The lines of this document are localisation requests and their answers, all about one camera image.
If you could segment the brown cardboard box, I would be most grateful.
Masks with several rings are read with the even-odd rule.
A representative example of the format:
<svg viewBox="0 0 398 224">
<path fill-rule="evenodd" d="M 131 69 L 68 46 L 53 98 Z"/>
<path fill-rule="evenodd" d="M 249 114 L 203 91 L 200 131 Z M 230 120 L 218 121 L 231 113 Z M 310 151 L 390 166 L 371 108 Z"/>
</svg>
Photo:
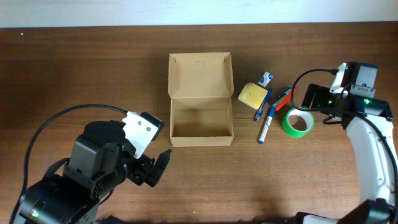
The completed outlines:
<svg viewBox="0 0 398 224">
<path fill-rule="evenodd" d="M 233 93 L 229 52 L 170 54 L 172 146 L 230 146 L 234 139 Z"/>
</svg>

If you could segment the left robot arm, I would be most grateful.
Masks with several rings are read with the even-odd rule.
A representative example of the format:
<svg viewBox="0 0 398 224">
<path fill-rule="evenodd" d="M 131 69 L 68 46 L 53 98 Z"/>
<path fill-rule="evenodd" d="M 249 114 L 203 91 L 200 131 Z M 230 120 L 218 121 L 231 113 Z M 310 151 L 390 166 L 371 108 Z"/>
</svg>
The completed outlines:
<svg viewBox="0 0 398 224">
<path fill-rule="evenodd" d="M 163 128 L 150 113 L 128 112 L 122 121 L 85 126 L 72 154 L 51 165 L 21 196 L 13 223 L 93 223 L 98 207 L 125 180 L 155 187 L 170 150 L 157 159 L 144 155 Z"/>
</svg>

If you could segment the yellow spiral notepad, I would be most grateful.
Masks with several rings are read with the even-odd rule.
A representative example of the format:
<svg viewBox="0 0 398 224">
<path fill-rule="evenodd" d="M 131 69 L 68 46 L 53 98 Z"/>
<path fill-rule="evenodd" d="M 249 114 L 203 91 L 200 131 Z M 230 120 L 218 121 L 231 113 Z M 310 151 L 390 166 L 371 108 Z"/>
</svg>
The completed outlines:
<svg viewBox="0 0 398 224">
<path fill-rule="evenodd" d="M 247 83 L 238 96 L 238 100 L 251 108 L 258 110 L 268 91 L 254 83 Z"/>
</svg>

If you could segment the green tape roll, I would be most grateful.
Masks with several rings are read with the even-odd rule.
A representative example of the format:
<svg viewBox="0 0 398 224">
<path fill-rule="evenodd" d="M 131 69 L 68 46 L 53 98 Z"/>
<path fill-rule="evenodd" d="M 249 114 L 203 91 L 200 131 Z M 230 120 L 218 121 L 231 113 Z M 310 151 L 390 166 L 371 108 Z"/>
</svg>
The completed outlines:
<svg viewBox="0 0 398 224">
<path fill-rule="evenodd" d="M 298 117 L 302 118 L 305 121 L 306 129 L 303 131 L 295 129 L 289 122 L 289 118 L 291 116 L 298 116 Z M 306 134 L 308 134 L 313 129 L 314 125 L 315 125 L 315 118 L 313 117 L 311 112 L 302 111 L 302 110 L 298 110 L 295 108 L 292 108 L 291 110 L 289 110 L 289 112 L 286 114 L 285 118 L 282 121 L 282 128 L 283 128 L 284 132 L 288 136 L 293 137 L 293 138 L 304 137 Z"/>
</svg>

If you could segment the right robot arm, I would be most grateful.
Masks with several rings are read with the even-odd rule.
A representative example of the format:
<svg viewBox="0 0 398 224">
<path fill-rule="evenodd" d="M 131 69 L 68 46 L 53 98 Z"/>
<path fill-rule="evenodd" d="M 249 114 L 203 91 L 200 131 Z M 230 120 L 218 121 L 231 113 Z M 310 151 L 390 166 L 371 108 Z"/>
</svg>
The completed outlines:
<svg viewBox="0 0 398 224">
<path fill-rule="evenodd" d="M 298 212 L 291 223 L 397 223 L 397 155 L 393 140 L 393 115 L 389 103 L 374 97 L 377 66 L 342 63 L 330 69 L 331 87 L 310 84 L 301 106 L 289 115 L 301 117 L 307 128 L 313 113 L 325 114 L 325 124 L 340 124 L 354 149 L 360 182 L 359 205 L 339 219 Z"/>
</svg>

